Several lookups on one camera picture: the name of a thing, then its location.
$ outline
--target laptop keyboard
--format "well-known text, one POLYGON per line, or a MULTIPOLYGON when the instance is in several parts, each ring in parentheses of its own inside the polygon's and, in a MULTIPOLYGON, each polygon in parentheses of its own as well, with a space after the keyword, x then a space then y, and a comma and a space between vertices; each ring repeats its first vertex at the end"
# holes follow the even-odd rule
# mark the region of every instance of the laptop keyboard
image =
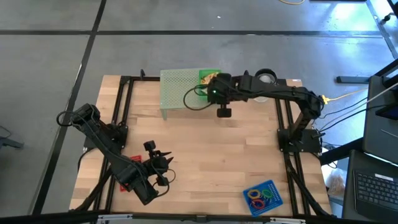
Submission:
POLYGON ((356 198, 398 211, 398 182, 355 172, 356 198))

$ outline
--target colored ring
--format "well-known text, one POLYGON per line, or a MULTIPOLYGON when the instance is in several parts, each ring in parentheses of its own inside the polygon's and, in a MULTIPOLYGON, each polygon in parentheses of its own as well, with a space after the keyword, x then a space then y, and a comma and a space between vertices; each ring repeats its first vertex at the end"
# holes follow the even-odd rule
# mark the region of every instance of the colored ring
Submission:
POLYGON ((264 198, 272 198, 272 192, 270 190, 264 189, 262 190, 262 196, 264 196, 264 198))
POLYGON ((253 204, 253 207, 255 209, 263 209, 266 207, 266 204, 261 199, 258 199, 258 198, 251 201, 251 203, 253 204))
POLYGON ((250 199, 257 199, 257 198, 261 198, 261 192, 257 189, 251 189, 248 191, 248 197, 250 199))

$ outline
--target blue tray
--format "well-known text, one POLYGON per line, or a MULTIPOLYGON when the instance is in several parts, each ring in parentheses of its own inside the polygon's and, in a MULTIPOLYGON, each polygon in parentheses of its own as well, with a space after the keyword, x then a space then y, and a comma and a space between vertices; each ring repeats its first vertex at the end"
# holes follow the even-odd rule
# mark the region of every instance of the blue tray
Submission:
POLYGON ((282 198, 272 180, 265 181, 262 184, 244 190, 243 197, 254 217, 283 205, 282 198))

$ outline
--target wooden tabletop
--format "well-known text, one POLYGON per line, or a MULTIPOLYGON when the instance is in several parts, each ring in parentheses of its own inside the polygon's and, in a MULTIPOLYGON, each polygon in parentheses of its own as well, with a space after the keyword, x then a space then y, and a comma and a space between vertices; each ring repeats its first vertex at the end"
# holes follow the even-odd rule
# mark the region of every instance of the wooden tabletop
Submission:
MULTIPOLYGON (((105 123, 111 121, 119 80, 118 75, 103 77, 96 105, 105 123)), ((287 84, 302 85, 300 80, 287 80, 287 84)), ((265 103, 233 102, 230 104, 231 118, 217 118, 214 105, 203 111, 168 110, 167 121, 164 121, 159 109, 159 85, 160 82, 134 82, 127 120, 129 133, 122 153, 141 155, 146 160, 149 156, 142 144, 154 140, 156 149, 172 152, 169 156, 174 156, 174 160, 170 168, 177 177, 166 195, 145 206, 133 191, 120 192, 116 184, 112 212, 251 215, 242 191, 273 180, 284 204, 263 215, 292 215, 283 154, 277 142, 274 99, 265 103)), ((284 103, 282 110, 285 116, 284 103)), ((292 103, 292 113, 294 119, 300 113, 295 103, 292 103)), ((331 213, 318 159, 309 153, 300 155, 307 188, 322 208, 331 213)), ((79 206, 93 190, 102 160, 98 149, 82 159, 70 208, 79 206)), ((174 175, 167 172, 166 176, 171 180, 174 175)), ((155 177, 150 177, 149 181, 154 183, 155 177)), ((163 192, 165 187, 157 189, 163 192)), ((107 192, 106 185, 101 208, 104 208, 107 192)), ((296 196, 298 210, 303 213, 297 186, 296 196)))

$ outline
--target white cable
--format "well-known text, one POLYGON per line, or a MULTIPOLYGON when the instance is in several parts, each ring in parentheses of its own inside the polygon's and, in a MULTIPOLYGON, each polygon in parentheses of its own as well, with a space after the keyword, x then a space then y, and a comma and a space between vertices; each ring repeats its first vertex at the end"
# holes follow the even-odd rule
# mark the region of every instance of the white cable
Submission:
POLYGON ((390 89, 394 88, 394 87, 397 86, 397 85, 398 85, 398 83, 395 83, 394 85, 392 85, 392 86, 389 87, 388 89, 386 89, 386 90, 382 91, 381 93, 377 94, 376 96, 372 97, 372 98, 371 98, 370 100, 368 100, 367 102, 365 102, 365 103, 363 103, 363 104, 361 104, 361 105, 355 107, 354 109, 350 110, 349 112, 346 112, 345 114, 342 114, 342 115, 338 116, 337 118, 335 118, 335 119, 333 119, 333 120, 327 122, 327 124, 325 124, 322 128, 320 128, 320 131, 323 131, 323 128, 325 128, 328 124, 330 124, 330 123, 336 121, 337 119, 341 118, 342 116, 345 116, 345 115, 347 115, 347 114, 353 112, 354 110, 356 110, 356 109, 362 107, 363 105, 365 105, 365 104, 371 102, 372 100, 374 100, 374 99, 376 99, 377 97, 383 95, 385 92, 389 91, 390 89))

